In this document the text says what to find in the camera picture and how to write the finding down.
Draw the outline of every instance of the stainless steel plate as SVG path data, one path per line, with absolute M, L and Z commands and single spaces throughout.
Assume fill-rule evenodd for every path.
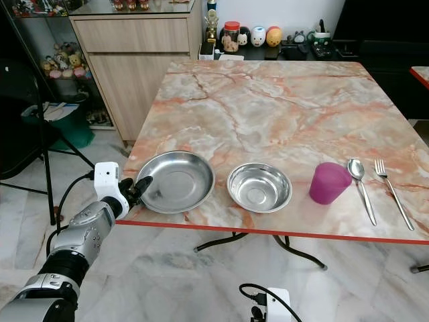
M 234 169 L 228 176 L 227 188 L 236 203 L 256 213 L 277 211 L 292 197 L 290 180 L 264 163 L 247 163 Z
M 152 158 L 140 170 L 136 182 L 145 176 L 154 180 L 141 200 L 158 213 L 191 210 L 207 198 L 215 185 L 210 164 L 187 151 L 171 151 Z

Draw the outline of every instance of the spoon bowl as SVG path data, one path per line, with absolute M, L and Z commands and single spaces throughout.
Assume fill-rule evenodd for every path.
M 349 170 L 351 176 L 356 180 L 361 181 L 365 174 L 365 169 L 359 159 L 351 158 L 347 164 L 347 170 Z

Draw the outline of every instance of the red table edge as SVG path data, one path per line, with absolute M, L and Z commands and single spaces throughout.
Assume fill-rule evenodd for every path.
M 427 89 L 429 89 L 429 82 L 421 77 L 412 67 L 410 68 L 410 73 L 412 73 L 414 77 L 416 77 Z
M 294 233 L 294 232 L 287 232 L 287 231 L 270 231 L 270 230 L 262 230 L 262 229 L 211 227 L 211 226 L 203 226 L 203 225 L 185 225 L 185 224 L 181 224 L 181 223 L 151 223 L 151 222 L 146 222 L 146 221 L 132 221 L 132 220 L 116 220 L 116 223 L 118 225 L 134 225 L 134 226 L 182 228 L 182 229 L 199 229 L 199 230 L 211 230 L 211 231 L 229 231 L 229 232 L 237 232 L 237 233 L 260 233 L 260 234 L 265 234 L 265 235 L 279 235 L 279 236 L 290 236 L 290 237 L 310 237 L 310 238 L 322 238 L 322 239 L 354 240 L 357 242 L 429 245 L 429 240 L 417 240 L 417 239 L 354 237 L 354 236 L 328 235 L 328 234 L 323 234 L 323 233 Z

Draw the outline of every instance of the bowl rim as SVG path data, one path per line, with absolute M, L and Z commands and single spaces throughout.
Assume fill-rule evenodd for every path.
M 270 168 L 276 169 L 278 172 L 280 172 L 281 174 L 283 174 L 284 178 L 286 179 L 286 182 L 288 183 L 289 186 L 289 193 L 288 196 L 286 197 L 286 200 L 279 206 L 277 206 L 276 208 L 273 209 L 269 209 L 269 210 L 257 210 L 257 209 L 252 209 L 251 207 L 248 207 L 246 205 L 243 205 L 242 203 L 240 203 L 237 198 L 235 198 L 235 194 L 233 194 L 233 192 L 231 191 L 230 188 L 230 183 L 231 183 L 231 178 L 233 176 L 233 174 L 238 171 L 238 169 L 244 167 L 244 166 L 248 166 L 248 165 L 258 165 L 258 166 L 268 166 Z M 232 198 L 232 200 L 234 200 L 234 202 L 236 204 L 238 204 L 240 207 L 248 210 L 248 211 L 252 211 L 254 213 L 273 213 L 275 211 L 279 211 L 280 209 L 282 209 L 284 206 L 286 206 L 290 199 L 292 198 L 292 183 L 290 182 L 290 179 L 288 178 L 288 176 L 286 176 L 283 171 L 281 171 L 279 168 L 276 168 L 275 166 L 272 166 L 271 164 L 266 164 L 266 163 L 262 163 L 262 162 L 248 162 L 248 163 L 243 163 L 240 164 L 239 166 L 235 167 L 234 169 L 232 169 L 232 171 L 229 173 L 228 178 L 227 178 L 227 190 L 229 193 L 229 196 Z
M 196 156 L 197 158 L 200 158 L 210 169 L 210 172 L 212 174 L 212 182 L 211 182 L 211 186 L 209 188 L 209 190 L 207 191 L 207 194 L 201 198 L 201 200 L 199 200 L 199 202 L 193 204 L 191 207 L 185 208 L 183 210 L 179 210 L 179 211 L 166 211 L 166 210 L 162 210 L 161 209 L 154 209 L 153 207 L 146 205 L 145 201 L 143 200 L 143 195 L 140 196 L 141 201 L 143 201 L 143 204 L 145 205 L 146 208 L 148 208 L 149 210 L 155 211 L 157 213 L 184 213 L 185 211 L 189 211 L 192 210 L 194 208 L 197 208 L 199 205 L 201 205 L 204 201 L 206 201 L 206 199 L 211 195 L 213 188 L 215 187 L 215 182 L 216 182 L 216 173 L 213 170 L 213 167 L 211 166 L 210 162 L 208 162 L 205 158 L 203 158 L 202 156 L 200 156 L 199 154 L 196 154 L 194 152 L 191 151 L 185 151 L 185 150 L 172 150 L 172 151 L 167 151 L 161 154 L 157 154 L 156 156 L 153 156 L 152 158 L 150 158 L 148 161 L 146 161 L 144 163 L 143 166 L 141 166 L 139 174 L 135 177 L 135 181 L 137 182 L 137 178 L 140 176 L 141 172 L 143 171 L 143 169 L 145 168 L 145 166 L 147 166 L 150 162 L 152 162 L 153 160 L 160 158 L 162 156 L 165 156 L 166 154 L 175 154 L 175 153 L 185 153 L 185 154 L 191 154 L 193 156 Z

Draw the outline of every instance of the green bin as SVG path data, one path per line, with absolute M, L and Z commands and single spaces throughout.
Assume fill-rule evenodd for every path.
M 49 124 L 59 129 L 62 135 L 77 148 L 89 145 L 94 138 L 94 133 L 89 128 L 79 104 L 62 104 L 63 106 L 61 107 L 59 105 L 50 103 L 49 108 L 45 110 L 45 119 L 48 119 Z M 34 115 L 34 111 L 36 110 L 37 106 L 35 105 L 28 107 L 21 114 L 23 121 L 30 124 L 37 124 L 38 120 Z M 50 147 L 57 150 L 68 150 L 68 146 L 62 140 L 58 140 Z

